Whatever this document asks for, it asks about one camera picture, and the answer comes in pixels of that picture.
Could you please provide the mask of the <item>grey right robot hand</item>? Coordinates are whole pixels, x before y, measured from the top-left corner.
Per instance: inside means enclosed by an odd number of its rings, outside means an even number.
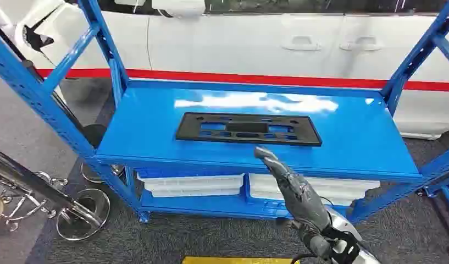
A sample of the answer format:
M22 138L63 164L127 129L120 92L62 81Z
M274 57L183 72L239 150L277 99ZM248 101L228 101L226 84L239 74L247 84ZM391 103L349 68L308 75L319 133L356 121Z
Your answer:
M320 196L303 175L292 170L267 148L255 147L254 156L265 164L275 178L286 209L296 222L309 224L320 231L330 225L330 217Z

